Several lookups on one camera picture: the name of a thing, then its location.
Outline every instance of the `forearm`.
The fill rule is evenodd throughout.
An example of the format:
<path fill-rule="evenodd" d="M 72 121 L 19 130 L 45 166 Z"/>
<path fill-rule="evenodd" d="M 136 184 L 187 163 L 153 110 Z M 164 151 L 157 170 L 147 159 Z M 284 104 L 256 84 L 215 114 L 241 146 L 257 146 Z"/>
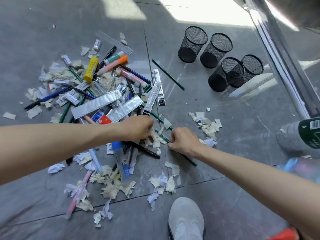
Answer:
<path fill-rule="evenodd" d="M 270 210 L 308 233 L 320 236 L 320 186 L 274 167 L 201 146 L 194 155 L 230 178 Z"/>
<path fill-rule="evenodd" d="M 0 135 L 0 185 L 122 137 L 118 124 L 6 126 Z"/>

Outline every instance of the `pink highlighter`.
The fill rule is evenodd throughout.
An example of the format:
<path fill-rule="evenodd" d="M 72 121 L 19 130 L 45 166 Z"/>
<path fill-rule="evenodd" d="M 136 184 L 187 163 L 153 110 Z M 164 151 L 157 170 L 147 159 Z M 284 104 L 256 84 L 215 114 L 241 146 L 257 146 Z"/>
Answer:
<path fill-rule="evenodd" d="M 133 75 L 131 72 L 128 72 L 125 69 L 122 69 L 121 75 L 133 81 L 134 83 L 141 84 L 143 88 L 145 88 L 148 85 L 145 81 L 141 80 L 140 78 L 138 78 L 137 76 Z"/>
<path fill-rule="evenodd" d="M 128 56 L 120 57 L 118 60 L 115 60 L 114 62 L 110 63 L 109 65 L 106 65 L 105 67 L 98 70 L 97 74 L 102 75 L 102 74 L 106 73 L 107 71 L 111 70 L 112 68 L 114 68 L 115 66 L 122 64 L 122 63 L 125 63 L 127 60 L 128 60 Z"/>

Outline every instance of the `shoe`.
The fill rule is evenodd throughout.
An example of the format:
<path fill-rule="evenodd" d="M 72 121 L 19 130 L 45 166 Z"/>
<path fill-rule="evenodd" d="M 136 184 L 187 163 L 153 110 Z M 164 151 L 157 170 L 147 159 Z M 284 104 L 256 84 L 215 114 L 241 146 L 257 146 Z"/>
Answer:
<path fill-rule="evenodd" d="M 176 199 L 169 213 L 170 240 L 205 240 L 205 221 L 197 204 L 186 197 Z"/>

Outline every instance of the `yellow glue stick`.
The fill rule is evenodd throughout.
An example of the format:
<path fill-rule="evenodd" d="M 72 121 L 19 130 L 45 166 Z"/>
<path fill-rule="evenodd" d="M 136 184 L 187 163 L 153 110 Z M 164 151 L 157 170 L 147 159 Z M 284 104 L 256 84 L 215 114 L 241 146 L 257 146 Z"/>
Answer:
<path fill-rule="evenodd" d="M 94 77 L 94 73 L 96 72 L 99 60 L 97 57 L 91 57 L 89 62 L 89 67 L 86 69 L 83 79 L 90 83 Z"/>

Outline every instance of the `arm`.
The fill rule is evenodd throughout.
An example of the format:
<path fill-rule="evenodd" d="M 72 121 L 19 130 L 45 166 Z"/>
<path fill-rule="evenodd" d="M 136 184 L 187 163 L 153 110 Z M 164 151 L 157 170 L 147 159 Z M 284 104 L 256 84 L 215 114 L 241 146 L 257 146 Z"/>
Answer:
<path fill-rule="evenodd" d="M 168 146 L 218 170 L 263 205 L 314 239 L 320 236 L 320 185 L 277 168 L 210 148 L 188 128 L 172 131 Z"/>
<path fill-rule="evenodd" d="M 150 135 L 153 119 L 133 116 L 121 123 L 30 124 L 0 127 L 0 185 L 113 141 Z"/>

